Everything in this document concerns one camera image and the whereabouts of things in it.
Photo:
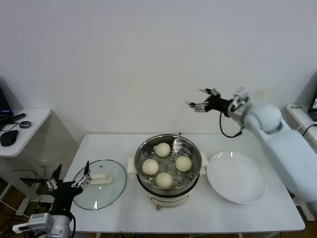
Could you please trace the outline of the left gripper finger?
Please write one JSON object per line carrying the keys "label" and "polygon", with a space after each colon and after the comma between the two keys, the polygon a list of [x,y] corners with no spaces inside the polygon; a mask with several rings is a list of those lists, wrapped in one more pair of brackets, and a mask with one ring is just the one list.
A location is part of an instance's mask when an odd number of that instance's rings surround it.
{"label": "left gripper finger", "polygon": [[82,188],[83,190],[89,185],[91,181],[91,175],[90,175],[90,162],[87,161],[83,175],[79,178],[78,181],[75,181],[71,187],[72,188]]}
{"label": "left gripper finger", "polygon": [[61,168],[62,164],[57,167],[57,169],[52,173],[51,178],[46,181],[48,190],[57,190]]}

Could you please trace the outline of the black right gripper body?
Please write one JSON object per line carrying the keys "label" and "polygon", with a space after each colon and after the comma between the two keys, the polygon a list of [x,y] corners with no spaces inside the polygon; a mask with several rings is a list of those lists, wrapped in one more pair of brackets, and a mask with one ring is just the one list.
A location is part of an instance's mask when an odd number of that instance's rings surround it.
{"label": "black right gripper body", "polygon": [[207,98],[207,112],[215,110],[220,113],[223,113],[226,117],[229,117],[228,109],[232,101],[232,99],[227,100],[221,98],[219,95],[211,95]]}

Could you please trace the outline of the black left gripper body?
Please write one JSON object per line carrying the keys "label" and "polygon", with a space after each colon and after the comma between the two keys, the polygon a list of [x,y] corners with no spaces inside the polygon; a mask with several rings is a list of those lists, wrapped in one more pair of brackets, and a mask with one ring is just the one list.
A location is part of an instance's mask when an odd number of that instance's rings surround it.
{"label": "black left gripper body", "polygon": [[57,189],[51,192],[54,197],[54,202],[50,210],[50,214],[53,215],[71,215],[71,206],[73,198],[83,192],[82,187],[72,187],[73,182],[57,182]]}

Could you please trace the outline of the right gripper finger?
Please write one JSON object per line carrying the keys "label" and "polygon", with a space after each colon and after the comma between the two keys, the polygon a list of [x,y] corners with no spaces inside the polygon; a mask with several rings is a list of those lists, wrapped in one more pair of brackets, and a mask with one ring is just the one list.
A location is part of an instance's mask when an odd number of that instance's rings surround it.
{"label": "right gripper finger", "polygon": [[209,88],[205,88],[205,89],[199,89],[199,91],[208,94],[210,97],[221,97],[221,94],[215,89],[209,89]]}
{"label": "right gripper finger", "polygon": [[208,102],[194,103],[194,102],[185,102],[190,108],[192,108],[195,112],[204,113],[207,112],[206,107],[208,106]]}

